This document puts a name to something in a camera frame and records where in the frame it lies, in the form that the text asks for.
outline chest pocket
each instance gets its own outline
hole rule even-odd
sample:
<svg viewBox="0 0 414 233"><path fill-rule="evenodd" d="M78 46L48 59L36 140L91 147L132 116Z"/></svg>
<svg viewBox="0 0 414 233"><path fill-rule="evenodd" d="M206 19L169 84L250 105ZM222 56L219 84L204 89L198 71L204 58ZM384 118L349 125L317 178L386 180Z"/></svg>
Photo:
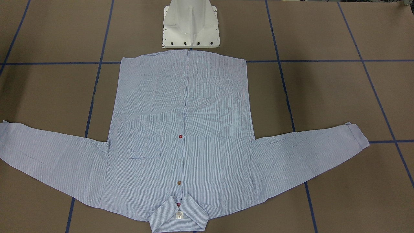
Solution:
<svg viewBox="0 0 414 233"><path fill-rule="evenodd" d="M145 127L132 131L130 135L129 158L161 157L161 129Z"/></svg>

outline striped shirt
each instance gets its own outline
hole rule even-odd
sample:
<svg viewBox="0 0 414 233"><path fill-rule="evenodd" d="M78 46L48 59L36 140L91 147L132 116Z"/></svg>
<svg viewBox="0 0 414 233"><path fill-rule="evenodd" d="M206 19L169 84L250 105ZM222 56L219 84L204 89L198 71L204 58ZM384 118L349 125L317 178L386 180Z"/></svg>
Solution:
<svg viewBox="0 0 414 233"><path fill-rule="evenodd" d="M9 165L153 232L203 231L368 145L350 123L255 139L246 61L187 50L122 59L107 142L0 124Z"/></svg>

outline white mounting plate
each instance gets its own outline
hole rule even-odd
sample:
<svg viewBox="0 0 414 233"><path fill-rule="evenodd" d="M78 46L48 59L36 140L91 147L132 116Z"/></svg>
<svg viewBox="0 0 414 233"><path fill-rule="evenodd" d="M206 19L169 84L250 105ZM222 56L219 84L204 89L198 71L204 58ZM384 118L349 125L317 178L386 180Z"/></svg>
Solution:
<svg viewBox="0 0 414 233"><path fill-rule="evenodd" d="M169 7L164 8L164 19ZM217 19L217 7L211 7ZM204 26L197 34L191 35L177 25L164 25L162 41L162 47L166 49L217 48L220 45L219 26Z"/></svg>

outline light blue shirt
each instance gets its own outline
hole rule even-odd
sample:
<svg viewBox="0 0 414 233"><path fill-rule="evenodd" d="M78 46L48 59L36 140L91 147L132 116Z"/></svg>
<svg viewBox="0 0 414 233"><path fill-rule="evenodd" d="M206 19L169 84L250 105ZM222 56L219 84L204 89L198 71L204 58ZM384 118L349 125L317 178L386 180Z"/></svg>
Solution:
<svg viewBox="0 0 414 233"><path fill-rule="evenodd" d="M350 123L255 140L246 61L187 50L122 59L107 142L0 124L5 162L153 232L203 231L368 145Z"/></svg>

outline grid pattern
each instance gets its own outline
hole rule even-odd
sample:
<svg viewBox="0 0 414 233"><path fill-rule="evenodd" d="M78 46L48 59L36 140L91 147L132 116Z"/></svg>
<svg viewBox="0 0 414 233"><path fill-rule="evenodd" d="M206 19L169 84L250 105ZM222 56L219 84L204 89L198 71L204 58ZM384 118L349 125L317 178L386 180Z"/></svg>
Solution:
<svg viewBox="0 0 414 233"><path fill-rule="evenodd" d="M278 73L279 73L279 78L280 80L278 82L281 82L282 87L283 87L283 91L284 91L284 96L286 99L286 107L288 110L288 114L289 114L289 118L290 118L290 127L291 129L289 131L293 131L295 132L296 129L298 129L297 125L295 127L295 119L297 118L297 116L295 115L295 107L291 104L295 104L294 102L292 102L292 99L290 99L289 101L289 97L291 96L291 89L289 84L289 81L286 79L286 67L285 64L304 64L304 63L332 63L332 64L339 64L339 63L350 63L353 65L362 65L363 66L363 70L365 72L365 78L368 80L371 91L373 93L373 95L375 96L375 100L377 105L380 108L380 112L382 114L383 120L385 121L386 127L389 131L389 134L391 136L391 138L389 138L388 140L372 140L370 141L371 144L392 144L396 150L397 153L400 157L400 162L401 165L403 166L406 176L409 179L409 182L411 183L411 186L414 188L414 181L409 169L409 165L407 165L406 159L404 157L405 155L405 151L409 151L409 150L402 150L401 148L405 147L405 144L407 143L413 143L414 139L411 138L398 138L396 137L392 127L391 127L391 123L387 117L387 111L384 108L383 104L381 103L381 101L384 101L383 99L381 99L380 95L377 93L376 90L376 84L378 85L378 83L375 82L375 80L373 80L370 76L370 66L368 65L371 63L383 63L384 65L388 64L388 63L408 63L407 66L412 66L412 62L414 62L414 59L405 59L406 56L403 56L404 59L363 59L363 52L360 51L359 46L358 46L358 38L355 38L353 35L353 27L352 25L349 24L348 22L348 18L347 18L347 11L346 9L343 9L343 6L347 6L349 7L350 5L343 5L341 3L336 3L336 7L340 12L340 15L343 18L343 22L346 25L346 29L349 33L349 37L354 45L354 49L357 53L357 56L359 57L359 59L313 59L313 60L305 60L305 59L298 59L298 60L291 60L291 59L281 59L281 55L279 54L279 50L280 50L280 43L278 40L279 34L276 32L276 30L274 30L274 26L275 26L275 16L273 15L273 12L277 12L275 10L272 11L272 5L273 1L268 1L268 0L257 0L257 1L250 1L250 2L255 2L254 4L262 4L263 7L263 12L266 13L266 17L268 19L268 30L269 33L271 33L271 38L272 38L272 42L273 42L273 46L274 46L274 52L275 52L275 57L276 59L274 60L248 60L248 63L258 63L258 64L269 64L271 66L277 66L278 69ZM120 64L119 61L108 61L106 60L105 55L105 49L106 49L106 45L107 45L107 40L108 40L108 33L111 29L111 18L113 16L113 11L114 11L114 5L116 5L117 2L115 2L114 0L112 0L110 2L110 7L108 7L107 9L107 24L106 24L106 30L105 30L105 34L103 37L103 43L102 43L102 47L101 47L101 54L100 54L100 58L99 61L73 61L73 62L9 62L9 58L11 57L11 55L13 55L14 52L14 45L16 44L17 39L19 38L19 36L21 36L19 34L19 32L21 31L22 26L27 23L25 21L25 17L28 13L28 11L30 11L31 9L31 0L28 0L23 12L23 15L20 19L20 22L18 24L17 30L12 38L12 41L10 43L10 47L8 48L8 51L6 53L6 55L4 56L4 60L1 63L1 69L0 69L0 80L2 79L3 76L2 73L5 71L5 69L7 67L11 67L11 66L58 66L58 65L73 65L73 66L81 66L81 65L97 65L97 71L96 71L96 78L94 80L94 84L93 84L93 90L90 91L91 93L91 101L90 101L90 107L89 107L89 112L87 114L87 121L86 121L86 128L84 130L84 137L88 137L88 133L89 133L89 129L91 127L91 120L94 117L94 101L95 101L95 94L97 91L97 88L100 84L100 76L102 76L103 74L103 65L117 65ZM306 197L307 197L307 202L308 202L308 210L309 210L309 214L312 220L312 224L313 224L313 231L314 232L318 232L318 226L319 226L319 221L318 221L318 215L315 214L314 211L314 205L312 202L312 197L313 197L313 193L311 191L310 185L308 184L308 182L305 182L304 184L305 187L305 192L306 192ZM70 227L71 227L71 220L72 220L72 216L74 214L74 207L75 207L75 199L72 198L70 201L70 208L69 208L69 214L68 214L68 218L67 218L67 225L66 225L66 232L70 231Z"/></svg>

